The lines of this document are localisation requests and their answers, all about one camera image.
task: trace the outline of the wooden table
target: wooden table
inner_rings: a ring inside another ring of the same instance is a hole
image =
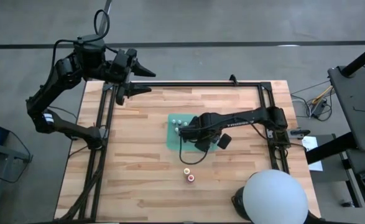
[[[284,109],[289,128],[296,128],[287,82],[271,82],[276,106]],[[88,127],[95,122],[102,85],[103,82],[87,83],[78,124]],[[196,179],[188,184],[183,176],[187,165],[179,161],[177,151],[166,146],[167,116],[208,111],[225,114],[257,107],[258,92],[251,87],[153,87],[151,93],[134,96],[123,106],[117,105],[97,221],[244,222],[234,211],[231,196],[244,186],[252,173],[270,169],[266,141],[250,126],[225,129],[233,138],[228,148],[209,152],[203,162],[189,166]],[[76,141],[71,152],[84,145],[83,141]],[[202,156],[200,151],[183,153],[186,161],[196,161]],[[85,149],[69,159],[55,218],[65,214],[81,193],[88,158],[89,150]],[[293,146],[287,159],[291,175],[305,189],[310,211],[319,217],[304,151]]]

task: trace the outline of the white sphere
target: white sphere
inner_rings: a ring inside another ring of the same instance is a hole
[[[243,205],[255,224],[303,224],[308,199],[292,176],[264,170],[250,177],[243,190]]]

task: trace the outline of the gray floor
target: gray floor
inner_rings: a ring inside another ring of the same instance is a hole
[[[0,1],[0,44],[51,44],[93,32],[93,14],[105,0]],[[365,0],[266,1],[114,1],[107,42],[293,41],[365,40]],[[139,49],[143,65],[156,80],[287,80],[296,91],[327,80],[327,69],[345,65],[365,46],[225,47]],[[58,51],[64,57],[70,49]],[[16,132],[34,160],[2,197],[0,223],[49,221],[70,147],[61,134],[39,134],[25,112],[24,100],[47,78],[51,50],[0,50],[0,126]],[[309,99],[327,85],[299,93]],[[83,92],[82,82],[53,105],[74,113]],[[303,115],[300,103],[297,115]],[[67,114],[64,118],[73,121]],[[327,122],[298,118],[313,134],[348,132],[338,100]],[[341,184],[315,184],[323,218],[347,221],[350,209],[334,210],[346,198]],[[363,213],[356,222],[365,223]]]

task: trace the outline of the wire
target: wire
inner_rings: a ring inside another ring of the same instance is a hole
[[[317,96],[315,99],[312,100],[312,104],[317,104],[320,99],[323,98],[323,96],[330,90],[332,89],[333,86],[329,86],[325,91],[323,91],[323,93],[321,93],[319,96]]]
[[[56,106],[48,106],[48,108],[52,108],[52,109],[56,109],[56,110],[60,110],[60,111],[63,111],[65,113],[68,113],[68,114],[72,115],[74,118],[76,118],[76,121],[77,121],[77,116],[75,114],[73,114],[72,112],[70,112],[70,111],[67,111],[63,108],[59,108],[59,107],[56,107]]]
[[[105,45],[105,47],[106,47],[106,49],[112,51],[113,53],[116,53],[116,54],[119,53],[118,50],[112,49],[112,48],[108,47],[107,45]]]
[[[8,182],[8,183],[11,183],[11,184],[13,184],[13,183],[16,183],[19,179],[20,179],[20,177],[22,176],[22,174],[25,172],[25,170],[26,170],[26,168],[27,168],[27,166],[32,162],[32,159],[33,159],[33,156],[31,156],[31,154],[30,154],[30,151],[29,151],[29,149],[26,147],[26,145],[22,142],[22,140],[18,137],[18,135],[16,135],[13,131],[9,131],[11,134],[13,134],[14,136],[15,136],[15,138],[17,138],[18,139],[18,141],[23,145],[23,147],[25,148],[25,150],[26,150],[26,152],[27,152],[27,154],[28,154],[28,157],[29,157],[29,161],[28,162],[26,162],[26,165],[24,166],[24,168],[22,169],[22,171],[21,171],[21,173],[19,174],[19,176],[18,176],[18,178],[16,179],[16,180],[7,180],[7,179],[4,179],[4,178],[2,178],[2,177],[0,177],[0,180],[3,180],[3,181],[5,181],[5,182]]]
[[[331,101],[331,91],[334,89],[334,87],[330,90],[330,113],[329,115],[327,116],[327,118],[325,119],[321,119],[319,117],[315,117],[315,119],[319,120],[319,121],[327,121],[328,119],[330,119],[331,115],[333,114],[333,102]]]
[[[110,19],[109,19],[109,15],[105,12],[105,11],[103,11],[103,13],[104,13],[104,15],[105,15],[105,17],[106,17],[106,23],[107,23],[107,30],[109,30],[108,29],[108,26],[110,26]],[[95,34],[96,35],[99,35],[99,32],[98,32],[98,28],[97,28],[97,26],[96,26],[96,17],[97,17],[98,15],[97,14],[95,14],[95,18],[94,18],[94,30],[95,30]],[[113,53],[119,53],[119,51],[118,50],[114,50],[114,49],[112,49],[112,48],[110,48],[110,47],[108,47],[106,44],[105,44],[105,47],[106,47],[106,49],[108,49],[108,50],[110,50],[110,51],[112,51]]]
[[[220,123],[222,123],[222,122],[229,121],[229,120],[231,120],[231,119],[240,119],[240,118],[238,118],[238,117],[226,118],[226,119],[224,119],[224,120],[218,121],[217,123],[214,123],[214,124],[211,124],[211,125],[209,125],[209,126],[202,127],[202,128],[181,129],[181,132],[201,131],[201,130],[204,130],[204,129],[211,128],[211,127],[213,127],[213,126],[219,125],[219,124],[220,124]]]
[[[261,138],[263,138],[265,140],[268,140],[263,134],[261,134],[261,132],[253,124],[251,124],[251,126],[254,128],[254,130],[256,130],[257,134],[260,135]],[[285,144],[285,145],[300,146],[300,147],[303,147],[304,148],[304,151],[307,150],[307,148],[305,146],[303,146],[301,144],[293,143],[293,142],[280,142],[280,141],[271,141],[271,142],[274,143],[274,144]],[[289,152],[288,152],[288,150],[286,148],[283,148],[282,150],[278,149],[278,151],[280,153],[282,153],[282,151],[284,151],[286,158],[289,155]],[[275,156],[275,158],[277,160],[281,160],[281,158],[276,157],[276,155],[274,155],[274,156]]]
[[[301,97],[299,97],[299,96],[295,96],[295,95],[293,95],[293,94],[290,94],[292,97],[296,97],[296,98],[298,98],[299,100],[301,100],[303,103],[304,103],[304,105],[307,107],[307,110],[309,110],[309,114],[311,114],[311,108],[308,106],[308,103],[303,99],[303,98],[301,98]]]
[[[323,97],[328,97],[328,96],[330,96],[331,97],[331,95],[333,95],[333,94],[335,94],[335,91],[334,91],[334,87],[332,87],[331,88],[331,90],[330,90],[330,93],[328,94],[328,95],[326,95],[326,96],[323,96]],[[301,97],[298,97],[298,96],[295,96],[295,95],[292,95],[292,96],[294,96],[294,97],[296,97],[296,98],[299,98],[299,99],[301,99],[301,100],[304,100],[303,98],[301,98]],[[298,117],[298,118],[311,118],[311,116],[310,116],[310,114],[311,114],[311,108],[309,107],[309,103],[310,102],[312,102],[313,100],[315,100],[316,98],[314,98],[314,99],[311,99],[311,100],[308,100],[308,101],[305,101],[306,102],[306,104],[307,104],[307,109],[306,109],[306,111],[305,111],[305,114],[306,114],[306,116],[296,116],[296,117]],[[325,114],[325,113],[328,113],[328,112],[330,112],[330,114],[332,113],[332,108],[331,108],[331,106],[329,105],[329,104],[327,104],[326,103],[326,105],[325,106],[328,106],[329,107],[329,110],[326,110],[326,111],[324,111],[324,112],[322,112],[322,113],[320,113],[320,114],[318,114],[318,117],[321,115],[321,114]],[[326,119],[318,119],[318,117],[316,118],[315,117],[315,119],[317,119],[317,120],[319,120],[319,121],[326,121],[326,120],[328,120],[329,118],[330,118],[330,115],[329,114],[329,116],[326,118]]]
[[[90,42],[94,42],[94,41],[97,41],[97,40],[101,40],[103,38],[106,37],[106,35],[109,33],[109,30],[110,30],[110,18],[109,18],[109,15],[108,13],[106,13],[103,9],[100,9],[98,10],[96,13],[95,13],[95,16],[94,16],[94,30],[95,30],[95,34],[99,35],[98,34],[98,29],[96,27],[96,20],[98,19],[98,15],[100,13],[103,13],[105,15],[105,19],[106,19],[106,30],[105,32],[97,37],[97,38],[94,38],[94,39],[91,39],[91,40],[84,40],[84,41],[81,41],[79,42],[78,40],[67,40],[67,39],[60,39],[60,40],[57,40],[54,45],[53,45],[53,49],[52,49],[52,59],[51,59],[51,69],[50,69],[50,74],[52,74],[53,72],[53,65],[55,64],[55,57],[56,57],[56,54],[57,54],[57,47],[58,47],[58,44],[60,43],[63,43],[63,42],[66,42],[66,43],[73,43],[73,44],[86,44],[86,43],[90,43]]]
[[[198,161],[196,161],[196,162],[185,162],[185,161],[182,159],[182,136],[180,136],[180,160],[181,160],[181,162],[183,162],[184,164],[186,164],[186,165],[196,165],[196,164],[200,163],[201,161],[203,161],[203,159],[205,159],[205,158],[206,158],[206,156],[207,156],[207,152],[208,152],[208,149],[205,151],[205,155],[204,155],[201,159],[199,159]]]
[[[296,94],[296,93],[299,93],[299,92],[301,92],[301,91],[309,90],[309,89],[311,89],[311,88],[313,88],[313,87],[315,87],[315,86],[322,85],[322,84],[327,83],[327,82],[330,82],[330,81],[329,81],[329,80],[327,80],[327,81],[321,82],[321,83],[319,83],[319,84],[316,84],[316,85],[310,86],[310,87],[308,87],[308,88],[304,88],[304,89],[302,89],[302,90],[295,91],[295,92],[293,92],[293,93],[291,93],[291,94]]]
[[[108,132],[108,129],[106,129],[105,130],[105,132],[104,132],[104,134],[103,134],[103,136],[102,136],[102,140],[104,140],[105,139],[105,137],[106,137],[106,133]],[[87,148],[88,147],[88,145],[86,145],[86,146],[84,146],[84,147],[82,147],[81,149],[79,149],[79,150],[77,150],[77,151],[75,151],[75,152],[72,152],[71,154],[69,154],[69,156],[68,156],[68,159],[72,156],[72,155],[74,155],[74,154],[76,154],[76,153],[78,153],[78,152],[80,152],[81,150],[83,150],[83,149],[85,149],[85,148]]]
[[[69,156],[68,156],[68,158],[70,158],[72,155],[74,155],[74,154],[76,154],[76,153],[78,153],[78,152],[80,152],[81,150],[83,150],[83,149],[85,149],[85,148],[87,148],[88,146],[84,146],[84,147],[82,147],[81,149],[79,149],[79,150],[77,150],[77,151],[75,151],[75,152],[72,152]]]

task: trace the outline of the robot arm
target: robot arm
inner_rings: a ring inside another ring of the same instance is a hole
[[[283,109],[273,106],[233,114],[203,113],[194,117],[188,126],[181,127],[179,133],[184,142],[195,142],[195,147],[205,152],[211,142],[216,143],[218,140],[218,146],[226,148],[232,138],[227,134],[220,138],[224,128],[256,123],[275,132],[285,132],[287,129]]]
[[[122,105],[124,96],[130,97],[151,91],[149,87],[135,85],[128,81],[131,72],[135,75],[155,77],[155,74],[144,68],[137,59],[137,51],[129,49],[126,53],[119,50],[113,61],[105,60],[106,46],[98,35],[79,37],[74,43],[74,51],[60,59],[52,67],[50,75],[40,90],[26,100],[27,113],[32,118],[35,128],[40,133],[58,131],[69,138],[74,136],[86,141],[89,149],[101,149],[103,138],[99,128],[84,128],[61,119],[47,107],[65,90],[77,86],[81,79],[94,78],[117,84],[116,103]]]

